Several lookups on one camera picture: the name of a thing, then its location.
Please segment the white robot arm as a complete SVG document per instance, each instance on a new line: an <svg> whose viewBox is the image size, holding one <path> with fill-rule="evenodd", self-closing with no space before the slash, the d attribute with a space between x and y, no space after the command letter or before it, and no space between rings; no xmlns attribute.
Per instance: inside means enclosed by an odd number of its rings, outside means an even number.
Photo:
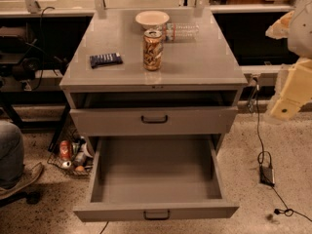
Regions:
<svg viewBox="0 0 312 234"><path fill-rule="evenodd" d="M299 0L293 11L277 19L265 35L287 39L288 49L299 56L292 65L283 64L275 84L275 95L267 106L266 120L279 124L290 120L312 99L312 0Z"/></svg>

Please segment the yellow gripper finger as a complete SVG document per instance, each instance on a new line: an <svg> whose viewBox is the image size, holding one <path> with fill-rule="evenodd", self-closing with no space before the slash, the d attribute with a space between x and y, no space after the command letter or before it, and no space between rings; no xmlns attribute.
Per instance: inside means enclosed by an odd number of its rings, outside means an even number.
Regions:
<svg viewBox="0 0 312 234"><path fill-rule="evenodd" d="M288 121L311 99L312 65L283 65L277 76L275 95L268 105L268 116L273 121Z"/></svg>

